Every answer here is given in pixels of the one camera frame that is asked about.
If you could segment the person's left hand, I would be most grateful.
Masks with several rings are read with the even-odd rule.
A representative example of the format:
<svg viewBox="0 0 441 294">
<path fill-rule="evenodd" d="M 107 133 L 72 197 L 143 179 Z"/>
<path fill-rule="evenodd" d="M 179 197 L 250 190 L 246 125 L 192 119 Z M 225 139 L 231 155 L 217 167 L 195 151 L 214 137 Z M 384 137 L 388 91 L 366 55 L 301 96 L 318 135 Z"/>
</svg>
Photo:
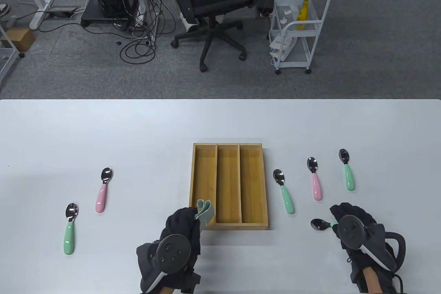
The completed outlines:
<svg viewBox="0 0 441 294">
<path fill-rule="evenodd" d="M 194 288 L 200 283 L 194 275 L 194 265 L 201 253 L 200 245 L 200 220 L 195 219 L 197 208 L 185 207 L 178 209 L 173 215 L 167 218 L 165 228 L 161 232 L 160 239 L 163 240 L 172 234 L 180 234 L 191 244 L 191 254 L 186 266 L 176 273 L 167 275 L 160 281 L 163 287 L 180 289 L 182 293 L 193 294 Z"/>
</svg>

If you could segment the person's right hand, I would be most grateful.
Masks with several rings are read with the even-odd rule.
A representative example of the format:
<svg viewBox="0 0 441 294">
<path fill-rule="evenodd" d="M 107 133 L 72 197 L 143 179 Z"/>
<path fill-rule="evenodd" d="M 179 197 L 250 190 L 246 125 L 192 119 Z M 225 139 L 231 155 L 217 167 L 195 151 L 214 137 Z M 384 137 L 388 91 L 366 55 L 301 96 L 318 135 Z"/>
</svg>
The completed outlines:
<svg viewBox="0 0 441 294">
<path fill-rule="evenodd" d="M 366 226 L 376 223 L 376 220 L 372 217 L 372 215 L 367 213 L 364 209 L 351 205 L 347 202 L 343 202 L 339 205 L 334 204 L 330 207 L 330 212 L 338 223 L 340 223 L 341 218 L 346 215 L 353 215 L 357 217 Z M 376 262 L 374 262 L 374 260 L 367 254 L 362 253 L 360 250 L 352 250 L 348 248 L 342 240 L 340 242 L 342 248 L 346 250 L 348 254 L 348 261 L 351 261 L 352 271 L 355 274 L 359 274 L 364 269 L 376 265 Z"/>
</svg>

